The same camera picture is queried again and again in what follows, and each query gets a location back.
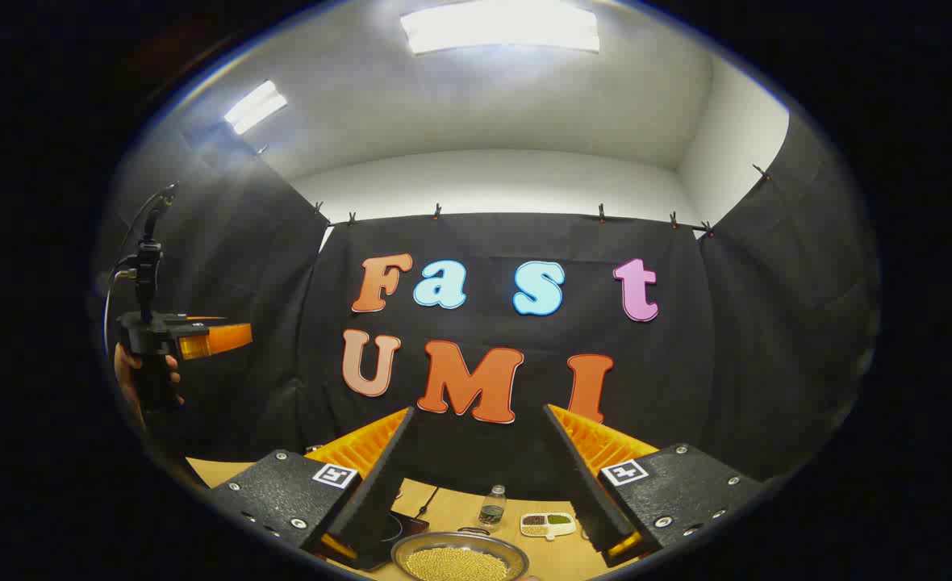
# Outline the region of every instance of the beans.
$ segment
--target beans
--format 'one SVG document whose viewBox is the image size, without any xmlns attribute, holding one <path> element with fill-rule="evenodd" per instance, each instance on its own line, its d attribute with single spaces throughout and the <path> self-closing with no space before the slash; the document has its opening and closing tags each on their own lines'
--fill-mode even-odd
<svg viewBox="0 0 952 581">
<path fill-rule="evenodd" d="M 503 581 L 508 576 L 501 559 L 465 549 L 417 551 L 408 556 L 405 566 L 423 581 Z"/>
</svg>

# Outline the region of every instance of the light blue letter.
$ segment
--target light blue letter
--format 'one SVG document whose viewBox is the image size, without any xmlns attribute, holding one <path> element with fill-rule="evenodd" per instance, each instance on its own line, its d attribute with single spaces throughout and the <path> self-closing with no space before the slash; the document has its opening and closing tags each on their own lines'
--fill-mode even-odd
<svg viewBox="0 0 952 581">
<path fill-rule="evenodd" d="M 516 293 L 512 304 L 520 314 L 554 313 L 562 305 L 562 289 L 566 273 L 558 262 L 529 261 L 516 269 L 516 286 L 523 293 Z"/>
<path fill-rule="evenodd" d="M 440 305 L 445 309 L 461 307 L 466 296 L 461 291 L 466 282 L 466 268 L 461 262 L 436 261 L 422 269 L 425 280 L 415 286 L 415 302 L 432 307 Z"/>
</svg>

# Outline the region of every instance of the white wall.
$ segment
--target white wall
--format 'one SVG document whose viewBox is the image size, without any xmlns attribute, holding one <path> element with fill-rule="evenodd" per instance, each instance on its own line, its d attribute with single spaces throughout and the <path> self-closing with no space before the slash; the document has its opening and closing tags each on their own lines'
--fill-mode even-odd
<svg viewBox="0 0 952 581">
<path fill-rule="evenodd" d="M 448 151 L 332 169 L 292 186 L 333 222 L 432 214 L 597 214 L 697 224 L 678 175 L 604 157 L 528 150 Z"/>
<path fill-rule="evenodd" d="M 716 224 L 759 180 L 788 133 L 788 109 L 737 67 L 712 57 L 712 89 L 678 167 L 702 220 Z"/>
</svg>

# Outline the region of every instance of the white ceiling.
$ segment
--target white ceiling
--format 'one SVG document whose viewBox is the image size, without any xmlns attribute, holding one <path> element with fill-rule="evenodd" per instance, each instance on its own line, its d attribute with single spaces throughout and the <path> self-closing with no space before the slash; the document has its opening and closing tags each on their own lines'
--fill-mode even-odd
<svg viewBox="0 0 952 581">
<path fill-rule="evenodd" d="M 677 169 L 712 82 L 709 52 L 641 11 L 598 16 L 601 51 L 460 48 L 414 56 L 399 16 L 436 0 L 353 0 L 298 19 L 186 99 L 182 128 L 222 123 L 270 78 L 289 104 L 248 130 L 287 181 L 389 157 L 528 148 Z"/>
</svg>

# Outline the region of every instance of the orange letter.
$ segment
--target orange letter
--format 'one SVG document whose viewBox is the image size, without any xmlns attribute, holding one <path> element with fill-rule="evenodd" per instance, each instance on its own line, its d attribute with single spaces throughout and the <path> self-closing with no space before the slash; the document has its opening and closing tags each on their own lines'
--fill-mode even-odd
<svg viewBox="0 0 952 581">
<path fill-rule="evenodd" d="M 348 328 L 344 331 L 344 382 L 355 392 L 369 397 L 383 395 L 390 386 L 390 369 L 394 367 L 394 352 L 401 349 L 401 339 L 380 335 L 376 337 L 379 347 L 379 364 L 376 366 L 376 379 L 368 380 L 361 376 L 361 351 L 368 345 L 369 334 Z"/>
<path fill-rule="evenodd" d="M 453 342 L 429 341 L 425 353 L 429 353 L 429 382 L 425 395 L 418 400 L 421 409 L 447 412 L 446 389 L 451 406 L 459 416 L 468 411 L 479 395 L 473 418 L 495 424 L 511 424 L 516 420 L 516 414 L 512 413 L 512 380 L 516 379 L 516 369 L 523 363 L 522 353 L 515 349 L 491 349 L 473 374 L 461 359 L 461 349 Z"/>
<path fill-rule="evenodd" d="M 612 358 L 602 354 L 575 354 L 569 357 L 567 365 L 573 370 L 569 411 L 601 424 L 605 416 L 598 411 L 598 404 L 602 399 L 605 372 L 612 369 Z"/>
<path fill-rule="evenodd" d="M 401 271 L 411 269 L 411 254 L 395 254 L 392 257 L 369 258 L 361 263 L 365 268 L 365 278 L 361 280 L 361 294 L 351 305 L 354 312 L 376 312 L 386 306 L 386 301 L 380 297 L 380 291 L 386 291 L 387 297 L 398 290 L 398 280 Z"/>
</svg>

